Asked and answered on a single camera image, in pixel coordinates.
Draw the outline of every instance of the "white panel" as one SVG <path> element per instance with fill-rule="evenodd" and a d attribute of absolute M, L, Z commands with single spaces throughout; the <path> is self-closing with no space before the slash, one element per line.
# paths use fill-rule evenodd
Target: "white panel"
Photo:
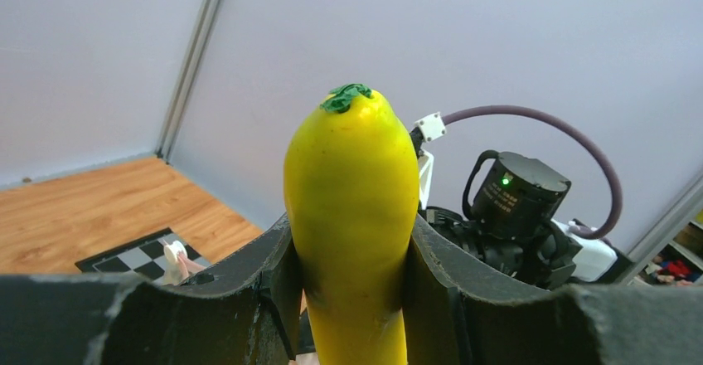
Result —
<path fill-rule="evenodd" d="M 436 110 L 525 105 L 609 155 L 626 201 L 610 237 L 627 250 L 703 165 L 702 37 L 703 0 L 225 0 L 172 160 L 268 227 L 284 211 L 288 140 L 326 90 L 366 83 L 408 126 Z M 427 148 L 430 204 L 460 209 L 492 148 L 573 181 L 561 219 L 607 216 L 596 163 L 538 122 L 474 119 Z"/>
<path fill-rule="evenodd" d="M 0 185 L 152 152 L 202 0 L 0 0 Z"/>

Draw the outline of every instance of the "green leafy top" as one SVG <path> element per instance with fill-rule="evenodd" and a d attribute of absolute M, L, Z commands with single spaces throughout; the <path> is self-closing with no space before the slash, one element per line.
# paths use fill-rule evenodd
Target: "green leafy top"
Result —
<path fill-rule="evenodd" d="M 337 112 L 343 114 L 352 107 L 352 100 L 357 95 L 363 95 L 366 98 L 371 98 L 371 89 L 365 85 L 353 83 L 343 85 L 329 92 L 332 97 L 320 104 L 320 108 L 327 112 Z"/>

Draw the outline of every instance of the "chessboard pattern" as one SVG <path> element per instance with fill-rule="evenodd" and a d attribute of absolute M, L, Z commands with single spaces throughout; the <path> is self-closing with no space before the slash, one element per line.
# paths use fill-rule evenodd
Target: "chessboard pattern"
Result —
<path fill-rule="evenodd" d="M 154 283 L 163 285 L 163 276 L 168 269 L 168 261 L 163 254 L 165 240 L 169 245 L 180 241 L 185 247 L 188 258 L 197 264 L 209 267 L 211 263 L 176 235 L 171 228 L 131 241 L 124 245 L 93 255 L 75 263 L 83 272 L 126 272 L 141 274 Z"/>

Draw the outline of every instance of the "yellow item on shelf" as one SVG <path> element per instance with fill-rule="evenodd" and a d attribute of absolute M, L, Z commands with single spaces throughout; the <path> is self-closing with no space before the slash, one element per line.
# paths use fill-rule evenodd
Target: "yellow item on shelf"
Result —
<path fill-rule="evenodd" d="M 405 365 L 405 256 L 417 158 L 381 93 L 333 90 L 294 134 L 284 198 L 321 365 Z"/>

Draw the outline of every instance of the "wood surface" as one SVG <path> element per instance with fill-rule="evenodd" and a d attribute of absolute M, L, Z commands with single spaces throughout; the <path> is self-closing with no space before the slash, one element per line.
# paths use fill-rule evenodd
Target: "wood surface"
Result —
<path fill-rule="evenodd" d="M 170 226 L 210 262 L 261 230 L 158 158 L 0 192 L 0 273 L 75 263 Z"/>

